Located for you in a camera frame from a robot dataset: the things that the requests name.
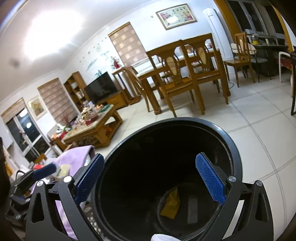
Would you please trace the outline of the black flat television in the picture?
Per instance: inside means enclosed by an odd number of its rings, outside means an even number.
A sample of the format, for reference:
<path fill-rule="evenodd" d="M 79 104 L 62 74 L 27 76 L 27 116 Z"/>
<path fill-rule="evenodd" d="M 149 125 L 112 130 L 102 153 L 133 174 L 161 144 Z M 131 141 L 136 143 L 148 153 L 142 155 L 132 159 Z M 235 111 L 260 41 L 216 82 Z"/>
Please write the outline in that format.
<path fill-rule="evenodd" d="M 94 81 L 88 84 L 84 90 L 93 103 L 97 103 L 118 92 L 118 89 L 110 78 L 108 72 L 97 77 Z"/>

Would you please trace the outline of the wooden bookshelf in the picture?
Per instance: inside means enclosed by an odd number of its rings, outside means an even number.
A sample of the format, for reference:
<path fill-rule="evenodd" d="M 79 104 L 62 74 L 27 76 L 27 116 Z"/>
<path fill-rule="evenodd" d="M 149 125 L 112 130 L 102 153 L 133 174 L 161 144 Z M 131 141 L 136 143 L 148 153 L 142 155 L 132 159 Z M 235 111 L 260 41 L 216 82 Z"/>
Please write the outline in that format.
<path fill-rule="evenodd" d="M 90 99 L 85 91 L 86 83 L 79 71 L 72 73 L 64 83 L 64 86 L 78 110 L 80 112 L 83 111 L 86 102 L 89 102 Z"/>

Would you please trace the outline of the wooden dining chair front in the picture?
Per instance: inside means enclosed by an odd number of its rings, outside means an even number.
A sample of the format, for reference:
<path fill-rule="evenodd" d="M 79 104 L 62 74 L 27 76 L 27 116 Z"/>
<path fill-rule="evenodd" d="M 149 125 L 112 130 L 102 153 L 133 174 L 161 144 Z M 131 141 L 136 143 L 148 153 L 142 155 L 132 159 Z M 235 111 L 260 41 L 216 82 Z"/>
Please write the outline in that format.
<path fill-rule="evenodd" d="M 155 71 L 157 71 L 156 63 L 161 63 L 164 68 L 164 72 L 158 71 L 157 74 L 159 90 L 163 94 L 166 104 L 174 117 L 177 115 L 171 98 L 184 92 L 189 92 L 192 101 L 195 101 L 195 98 L 197 99 L 199 109 L 204 114 L 205 107 L 199 85 L 191 77 L 183 77 L 181 75 L 181 68 L 184 66 L 181 64 L 181 58 L 176 54 L 176 49 L 179 47 L 184 47 L 184 44 L 180 40 L 147 51 L 147 56 Z"/>

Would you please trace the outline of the framed floral wall picture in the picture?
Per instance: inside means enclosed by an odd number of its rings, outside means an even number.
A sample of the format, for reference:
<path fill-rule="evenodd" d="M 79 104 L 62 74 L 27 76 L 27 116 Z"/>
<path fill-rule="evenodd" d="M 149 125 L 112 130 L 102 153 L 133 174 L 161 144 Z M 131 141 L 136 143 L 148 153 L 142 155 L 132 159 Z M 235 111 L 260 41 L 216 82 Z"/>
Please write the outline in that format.
<path fill-rule="evenodd" d="M 156 12 L 166 30 L 197 22 L 188 4 L 172 6 Z"/>

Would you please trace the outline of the wooden dining chair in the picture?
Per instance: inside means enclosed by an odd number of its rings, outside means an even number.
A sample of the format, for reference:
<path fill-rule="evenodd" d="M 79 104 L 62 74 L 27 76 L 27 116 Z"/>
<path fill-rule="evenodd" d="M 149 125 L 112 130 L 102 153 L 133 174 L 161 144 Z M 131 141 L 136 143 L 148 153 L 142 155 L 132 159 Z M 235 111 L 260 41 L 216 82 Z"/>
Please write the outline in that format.
<path fill-rule="evenodd" d="M 180 40 L 185 64 L 189 70 L 189 76 L 193 81 L 200 110 L 204 111 L 205 106 L 201 95 L 200 85 L 206 82 L 221 82 L 222 94 L 225 102 L 228 103 L 230 91 L 226 71 L 222 57 L 215 47 L 211 33 Z"/>
<path fill-rule="evenodd" d="M 184 47 L 184 44 L 180 40 L 147 51 L 147 56 L 155 71 L 157 71 L 156 63 L 161 63 L 164 68 L 164 72 L 158 71 L 157 74 L 159 90 L 163 94 L 166 104 L 174 117 L 177 115 L 171 98 L 184 92 L 189 92 L 192 101 L 195 101 L 195 98 L 197 99 L 199 109 L 204 114 L 205 107 L 199 85 L 191 77 L 183 77 L 181 75 L 181 68 L 184 66 L 181 64 L 181 58 L 176 54 L 176 49 L 179 47 Z"/>

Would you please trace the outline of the white standing air conditioner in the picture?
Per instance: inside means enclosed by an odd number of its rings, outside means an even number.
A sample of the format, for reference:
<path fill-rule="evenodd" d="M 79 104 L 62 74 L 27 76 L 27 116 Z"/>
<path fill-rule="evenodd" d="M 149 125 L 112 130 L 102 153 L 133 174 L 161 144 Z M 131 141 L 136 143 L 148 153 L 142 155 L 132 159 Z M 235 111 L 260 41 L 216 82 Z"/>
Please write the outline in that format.
<path fill-rule="evenodd" d="M 222 59 L 230 60 L 233 58 L 233 53 L 228 41 L 226 32 L 222 26 L 222 23 L 215 11 L 215 9 L 207 8 L 203 10 L 203 14 L 206 17 L 214 38 L 215 46 L 219 48 Z"/>

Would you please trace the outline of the wooden chair far right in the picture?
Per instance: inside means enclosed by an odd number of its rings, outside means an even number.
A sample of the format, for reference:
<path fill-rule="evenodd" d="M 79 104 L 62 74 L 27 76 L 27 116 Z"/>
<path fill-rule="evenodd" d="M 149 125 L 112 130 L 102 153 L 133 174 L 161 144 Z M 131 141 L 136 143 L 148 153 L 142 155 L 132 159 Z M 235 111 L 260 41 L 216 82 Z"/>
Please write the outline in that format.
<path fill-rule="evenodd" d="M 251 77 L 252 77 L 252 81 L 255 83 L 253 68 L 251 65 L 251 57 L 249 53 L 248 41 L 247 41 L 247 33 L 242 32 L 242 33 L 235 34 L 235 41 L 236 41 L 235 45 L 237 50 L 237 58 L 223 61 L 226 69 L 227 78 L 228 80 L 230 80 L 227 67 L 228 66 L 233 67 L 235 72 L 235 77 L 236 77 L 236 84 L 237 84 L 237 87 L 239 87 L 239 78 L 238 78 L 237 68 L 243 69 L 244 66 L 248 66 Z"/>

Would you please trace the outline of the purple tablecloth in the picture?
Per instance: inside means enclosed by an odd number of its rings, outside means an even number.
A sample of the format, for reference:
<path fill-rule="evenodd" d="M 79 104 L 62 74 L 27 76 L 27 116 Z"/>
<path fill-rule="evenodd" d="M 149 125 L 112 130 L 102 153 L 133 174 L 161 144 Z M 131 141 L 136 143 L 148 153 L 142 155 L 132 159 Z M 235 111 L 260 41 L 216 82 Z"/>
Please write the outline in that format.
<path fill-rule="evenodd" d="M 69 165 L 70 170 L 68 175 L 73 177 L 81 167 L 88 165 L 88 163 L 91 161 L 91 159 L 94 156 L 95 156 L 94 147 L 92 145 L 88 145 L 88 146 L 76 147 L 64 152 L 57 158 L 55 162 L 59 166 Z M 60 218 L 62 220 L 62 224 L 67 232 L 67 235 L 70 238 L 77 240 L 77 237 L 67 219 L 67 216 L 65 214 L 61 201 L 56 201 L 56 207 L 60 215 Z"/>

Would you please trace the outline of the black round trash bin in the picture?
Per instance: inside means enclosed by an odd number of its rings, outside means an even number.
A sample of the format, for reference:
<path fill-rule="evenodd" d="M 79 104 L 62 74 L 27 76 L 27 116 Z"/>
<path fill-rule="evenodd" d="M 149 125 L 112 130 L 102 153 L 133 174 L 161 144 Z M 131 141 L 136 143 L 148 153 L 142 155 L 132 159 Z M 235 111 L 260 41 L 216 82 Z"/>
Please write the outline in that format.
<path fill-rule="evenodd" d="M 150 240 L 157 233 L 198 240 L 219 208 L 196 169 L 199 153 L 242 179 L 235 143 L 207 120 L 161 120 L 121 141 L 107 156 L 91 195 L 103 234 L 109 240 Z M 160 212 L 175 187 L 180 208 L 172 220 Z"/>

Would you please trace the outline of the wooden TV cabinet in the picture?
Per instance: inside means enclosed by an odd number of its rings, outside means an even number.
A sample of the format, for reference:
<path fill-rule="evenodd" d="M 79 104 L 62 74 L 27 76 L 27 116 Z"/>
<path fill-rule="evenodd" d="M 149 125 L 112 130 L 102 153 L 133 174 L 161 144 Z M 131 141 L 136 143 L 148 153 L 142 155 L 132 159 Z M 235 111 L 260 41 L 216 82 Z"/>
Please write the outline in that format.
<path fill-rule="evenodd" d="M 95 105 L 101 104 L 112 104 L 115 107 L 115 109 L 120 109 L 128 106 L 128 102 L 126 101 L 122 91 L 119 91 L 115 94 L 111 94 L 110 96 L 98 101 Z"/>

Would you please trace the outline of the wooden coffee table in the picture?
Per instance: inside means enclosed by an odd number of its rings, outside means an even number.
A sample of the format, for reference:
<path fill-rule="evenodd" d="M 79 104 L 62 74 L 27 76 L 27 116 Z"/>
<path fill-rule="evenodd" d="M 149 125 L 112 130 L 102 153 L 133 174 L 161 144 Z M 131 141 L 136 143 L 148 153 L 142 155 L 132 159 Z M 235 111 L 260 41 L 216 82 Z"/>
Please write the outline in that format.
<path fill-rule="evenodd" d="M 115 132 L 122 124 L 121 116 L 111 105 L 91 124 L 79 125 L 70 130 L 62 141 L 65 144 L 76 143 L 78 146 L 108 147 Z"/>

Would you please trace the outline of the wooden chair near television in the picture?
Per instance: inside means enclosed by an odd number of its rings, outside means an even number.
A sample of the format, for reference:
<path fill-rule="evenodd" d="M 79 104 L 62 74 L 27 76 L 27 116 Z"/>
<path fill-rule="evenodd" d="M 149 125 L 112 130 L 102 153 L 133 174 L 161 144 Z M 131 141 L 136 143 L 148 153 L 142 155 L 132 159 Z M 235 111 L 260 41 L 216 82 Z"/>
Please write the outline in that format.
<path fill-rule="evenodd" d="M 147 111 L 150 112 L 149 101 L 147 94 L 142 87 L 142 84 L 137 78 L 138 72 L 132 66 L 123 66 L 112 72 L 113 78 L 119 90 L 128 103 L 132 105 L 141 101 L 142 97 L 145 100 Z"/>

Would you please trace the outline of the yellow-green snack package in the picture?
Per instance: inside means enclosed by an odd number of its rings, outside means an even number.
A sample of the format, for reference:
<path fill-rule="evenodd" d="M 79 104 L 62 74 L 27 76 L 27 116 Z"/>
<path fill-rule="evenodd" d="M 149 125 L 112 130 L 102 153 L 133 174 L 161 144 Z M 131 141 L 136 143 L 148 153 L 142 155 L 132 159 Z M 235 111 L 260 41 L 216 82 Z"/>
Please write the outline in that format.
<path fill-rule="evenodd" d="M 173 188 L 173 190 L 171 190 L 168 193 L 166 197 L 165 205 L 161 209 L 160 215 L 174 220 L 178 213 L 179 208 L 180 208 L 180 198 L 178 194 L 178 188 L 175 187 Z"/>

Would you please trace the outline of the small framed yellow picture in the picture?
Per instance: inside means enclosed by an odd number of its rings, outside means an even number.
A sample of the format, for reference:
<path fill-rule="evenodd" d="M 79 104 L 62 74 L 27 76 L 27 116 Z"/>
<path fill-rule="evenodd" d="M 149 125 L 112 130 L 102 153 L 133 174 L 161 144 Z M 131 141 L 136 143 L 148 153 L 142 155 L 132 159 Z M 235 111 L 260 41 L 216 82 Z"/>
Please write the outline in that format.
<path fill-rule="evenodd" d="M 44 102 L 40 96 L 35 96 L 33 99 L 28 101 L 28 106 L 30 107 L 35 120 L 39 120 L 47 113 Z"/>

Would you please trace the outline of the wooden dining table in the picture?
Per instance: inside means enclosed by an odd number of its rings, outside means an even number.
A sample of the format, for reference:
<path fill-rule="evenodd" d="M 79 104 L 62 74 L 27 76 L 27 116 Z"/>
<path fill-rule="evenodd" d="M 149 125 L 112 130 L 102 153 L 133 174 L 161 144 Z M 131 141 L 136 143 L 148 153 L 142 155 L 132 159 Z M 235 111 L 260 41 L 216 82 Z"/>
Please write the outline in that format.
<path fill-rule="evenodd" d="M 223 61 L 222 61 L 222 57 L 220 54 L 220 50 L 218 48 L 216 48 L 216 51 L 218 52 L 219 56 L 218 56 L 218 60 L 216 61 L 218 66 L 221 66 L 222 69 L 222 77 L 221 77 L 221 86 L 222 86 L 222 90 L 223 90 L 223 94 L 226 96 L 231 96 L 230 90 L 229 90 L 229 85 L 228 85 L 228 81 L 226 79 L 226 72 L 224 69 L 224 65 L 223 65 Z M 152 66 L 152 64 L 150 63 L 150 65 L 146 68 L 144 68 L 143 70 L 141 70 L 138 74 L 137 74 L 137 78 L 139 80 L 139 82 L 142 84 L 142 87 L 144 89 L 144 92 L 147 95 L 147 98 L 150 102 L 150 104 L 152 105 L 152 109 L 154 111 L 155 115 L 161 114 L 162 113 L 162 109 L 155 97 L 155 94 L 152 90 L 151 85 L 148 83 L 147 78 L 152 78 L 155 87 L 158 88 L 159 86 L 159 80 L 157 78 L 157 74 L 158 71 L 159 72 L 164 72 L 164 68 L 162 66 L 161 63 L 156 63 L 155 64 L 157 71 L 155 71 L 154 67 Z"/>

